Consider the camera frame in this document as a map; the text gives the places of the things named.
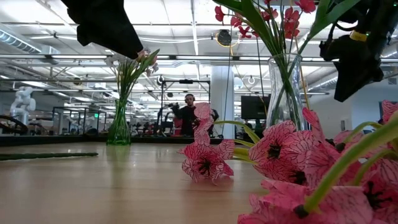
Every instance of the screen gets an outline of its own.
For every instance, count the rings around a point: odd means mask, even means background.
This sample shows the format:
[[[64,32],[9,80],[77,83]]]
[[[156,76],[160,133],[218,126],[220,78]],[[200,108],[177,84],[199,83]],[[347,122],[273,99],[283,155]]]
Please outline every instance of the screen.
[[[268,109],[271,96],[265,96],[261,101],[259,96],[241,96],[242,119],[267,119],[264,104]]]

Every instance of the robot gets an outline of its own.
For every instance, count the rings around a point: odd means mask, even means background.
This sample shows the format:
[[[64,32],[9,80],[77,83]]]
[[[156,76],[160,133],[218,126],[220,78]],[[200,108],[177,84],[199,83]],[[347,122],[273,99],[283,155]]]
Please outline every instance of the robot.
[[[19,87],[10,108],[11,117],[16,118],[24,125],[28,125],[29,113],[36,110],[36,101],[30,97],[32,92],[32,87]]]

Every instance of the glass vase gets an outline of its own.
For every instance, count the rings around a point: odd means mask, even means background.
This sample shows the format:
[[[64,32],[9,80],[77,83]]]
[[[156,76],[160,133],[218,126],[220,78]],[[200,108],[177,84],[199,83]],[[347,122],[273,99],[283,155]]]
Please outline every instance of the glass vase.
[[[127,146],[131,144],[130,129],[126,121],[126,101],[116,101],[116,114],[108,131],[106,145]]]
[[[268,61],[271,76],[271,100],[267,113],[267,128],[291,120],[297,130],[307,128],[300,96],[300,66],[298,54],[280,54]]]

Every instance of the wooden table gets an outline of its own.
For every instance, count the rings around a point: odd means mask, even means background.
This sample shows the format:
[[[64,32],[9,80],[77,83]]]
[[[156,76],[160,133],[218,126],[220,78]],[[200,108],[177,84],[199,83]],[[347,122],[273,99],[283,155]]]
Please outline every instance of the wooden table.
[[[250,164],[228,161],[235,176],[193,183],[181,170],[183,145],[102,142],[2,147],[2,153],[97,152],[98,157],[0,162],[3,224],[236,223],[263,194]]]

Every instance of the headphones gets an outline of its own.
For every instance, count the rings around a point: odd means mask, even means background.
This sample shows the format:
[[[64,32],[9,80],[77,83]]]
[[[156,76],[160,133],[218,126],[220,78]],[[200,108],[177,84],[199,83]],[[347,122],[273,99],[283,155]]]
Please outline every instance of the headphones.
[[[187,96],[192,96],[192,97],[193,97],[193,100],[194,100],[194,101],[196,100],[196,99],[195,99],[195,96],[189,93],[189,94],[186,94],[186,95],[185,95],[185,103],[188,103],[188,102],[187,102]]]

